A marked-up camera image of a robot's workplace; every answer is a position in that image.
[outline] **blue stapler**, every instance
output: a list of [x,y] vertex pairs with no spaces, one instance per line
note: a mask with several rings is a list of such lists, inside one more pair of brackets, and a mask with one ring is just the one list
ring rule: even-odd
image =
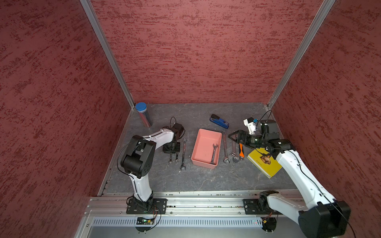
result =
[[227,129],[229,127],[229,123],[227,123],[226,121],[222,120],[219,116],[217,116],[216,114],[212,114],[209,118],[209,120],[211,122],[214,122],[216,123],[217,125],[219,126],[222,126],[223,128]]

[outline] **red textured wall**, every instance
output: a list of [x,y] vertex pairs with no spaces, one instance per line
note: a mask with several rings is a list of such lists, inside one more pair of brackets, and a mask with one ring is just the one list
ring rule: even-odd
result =
[[381,237],[380,26],[380,1],[337,0],[273,107],[364,238]]
[[322,0],[91,2],[136,102],[267,103]]
[[78,0],[0,3],[0,237],[74,235],[129,106]]

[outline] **cylindrical container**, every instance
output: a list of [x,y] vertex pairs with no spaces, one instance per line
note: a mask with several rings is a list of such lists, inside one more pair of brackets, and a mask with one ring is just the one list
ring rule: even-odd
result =
[[143,125],[145,127],[151,127],[152,120],[147,112],[147,105],[144,102],[139,102],[136,104],[135,108],[138,111],[140,118],[142,119]]

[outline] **ventilation grille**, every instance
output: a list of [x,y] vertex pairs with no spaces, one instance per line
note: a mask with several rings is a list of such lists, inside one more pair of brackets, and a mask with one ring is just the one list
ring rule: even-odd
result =
[[[94,227],[140,227],[135,225],[136,217],[95,217]],[[262,221],[258,217],[162,217],[158,227],[259,227]]]

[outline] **combination wrench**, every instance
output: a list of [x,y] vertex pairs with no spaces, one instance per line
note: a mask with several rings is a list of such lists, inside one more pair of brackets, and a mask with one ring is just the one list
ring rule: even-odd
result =
[[169,154],[169,161],[168,161],[168,164],[169,164],[169,165],[172,164],[172,153]]
[[187,167],[184,165],[186,144],[187,144],[187,139],[184,138],[184,144],[183,144],[183,146],[182,146],[182,164],[181,164],[181,166],[180,166],[180,170],[181,170],[181,171],[184,171],[184,170],[187,169]]
[[226,162],[228,162],[230,164],[230,160],[227,157],[226,130],[222,130],[222,136],[224,138],[224,152],[225,152],[224,163],[226,164]]

